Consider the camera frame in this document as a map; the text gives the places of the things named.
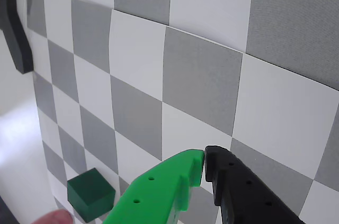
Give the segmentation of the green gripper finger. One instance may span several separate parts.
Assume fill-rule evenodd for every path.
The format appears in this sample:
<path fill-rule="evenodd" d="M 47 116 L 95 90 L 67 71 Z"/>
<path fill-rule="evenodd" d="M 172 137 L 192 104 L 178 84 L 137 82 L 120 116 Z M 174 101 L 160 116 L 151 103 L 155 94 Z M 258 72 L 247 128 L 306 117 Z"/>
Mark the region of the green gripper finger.
<path fill-rule="evenodd" d="M 106 224 L 177 223 L 201 184 L 204 151 L 180 152 L 138 176 L 112 208 Z"/>

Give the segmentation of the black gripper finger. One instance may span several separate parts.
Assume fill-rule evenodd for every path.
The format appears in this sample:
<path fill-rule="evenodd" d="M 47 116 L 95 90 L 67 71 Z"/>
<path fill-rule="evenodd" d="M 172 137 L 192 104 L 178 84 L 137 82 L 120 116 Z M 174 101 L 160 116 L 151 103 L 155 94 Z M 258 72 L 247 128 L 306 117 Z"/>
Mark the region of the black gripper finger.
<path fill-rule="evenodd" d="M 301 219 L 226 148 L 205 148 L 206 181 L 223 223 L 303 223 Z"/>

